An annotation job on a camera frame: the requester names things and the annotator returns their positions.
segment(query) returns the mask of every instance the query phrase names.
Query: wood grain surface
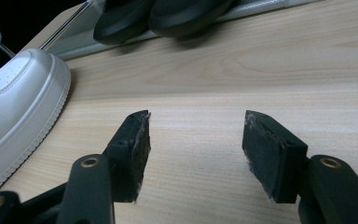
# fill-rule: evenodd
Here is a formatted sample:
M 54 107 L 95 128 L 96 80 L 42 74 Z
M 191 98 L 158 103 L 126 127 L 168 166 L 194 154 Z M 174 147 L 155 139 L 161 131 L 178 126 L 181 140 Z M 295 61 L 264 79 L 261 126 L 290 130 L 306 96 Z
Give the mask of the wood grain surface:
M 298 204 L 269 200 L 249 171 L 248 109 L 306 142 L 309 157 L 338 157 L 358 174 L 358 1 L 276 10 L 67 63 L 62 115 L 1 188 L 24 201 L 65 182 L 76 159 L 101 153 L 143 109 L 152 151 L 137 203 L 115 203 L 117 223 L 299 223 Z

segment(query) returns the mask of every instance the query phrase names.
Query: light wood tabletop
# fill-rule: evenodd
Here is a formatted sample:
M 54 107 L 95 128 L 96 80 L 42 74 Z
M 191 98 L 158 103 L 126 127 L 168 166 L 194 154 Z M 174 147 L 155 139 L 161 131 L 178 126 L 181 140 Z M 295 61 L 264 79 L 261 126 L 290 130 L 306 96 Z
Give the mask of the light wood tabletop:
M 70 95 L 47 138 L 1 190 L 23 201 L 102 153 L 131 113 L 151 112 L 152 150 L 137 203 L 117 223 L 299 223 L 241 149 L 246 110 L 268 114 L 358 174 L 358 1 L 323 0 L 67 61 Z

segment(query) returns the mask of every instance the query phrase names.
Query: shoe sole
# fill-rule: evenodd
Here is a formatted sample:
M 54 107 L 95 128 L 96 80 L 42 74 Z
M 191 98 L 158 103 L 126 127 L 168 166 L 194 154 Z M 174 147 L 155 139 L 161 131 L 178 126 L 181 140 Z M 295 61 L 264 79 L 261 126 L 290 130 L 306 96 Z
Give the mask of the shoe sole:
M 52 55 L 50 57 L 53 61 L 50 73 L 54 75 L 49 76 L 43 90 L 39 92 L 18 125 L 0 141 L 0 186 L 28 159 L 47 136 L 66 101 L 71 85 L 69 68 L 61 59 Z M 54 85 L 56 82 L 64 83 L 63 87 Z

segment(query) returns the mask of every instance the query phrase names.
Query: black metal bracket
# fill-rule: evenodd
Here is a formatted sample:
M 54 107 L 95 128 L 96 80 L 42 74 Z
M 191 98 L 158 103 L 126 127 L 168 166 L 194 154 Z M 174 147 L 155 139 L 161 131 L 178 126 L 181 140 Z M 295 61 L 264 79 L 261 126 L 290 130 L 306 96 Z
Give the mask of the black metal bracket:
M 127 116 L 102 154 L 74 162 L 65 184 L 25 203 L 15 192 L 0 191 L 0 223 L 115 223 L 114 202 L 136 201 L 142 185 L 149 118 L 147 110 Z
M 272 117 L 246 111 L 242 148 L 276 203 L 295 203 L 303 224 L 358 224 L 358 176 L 338 158 L 306 157 L 308 146 Z

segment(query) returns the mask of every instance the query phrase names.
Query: dark background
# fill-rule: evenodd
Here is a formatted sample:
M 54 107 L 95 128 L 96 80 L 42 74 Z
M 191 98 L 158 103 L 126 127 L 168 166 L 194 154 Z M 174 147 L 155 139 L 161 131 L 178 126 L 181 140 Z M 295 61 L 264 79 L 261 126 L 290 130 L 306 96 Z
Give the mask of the dark background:
M 0 0 L 1 42 L 18 53 L 56 16 L 86 0 Z M 0 50 L 0 67 L 8 57 Z

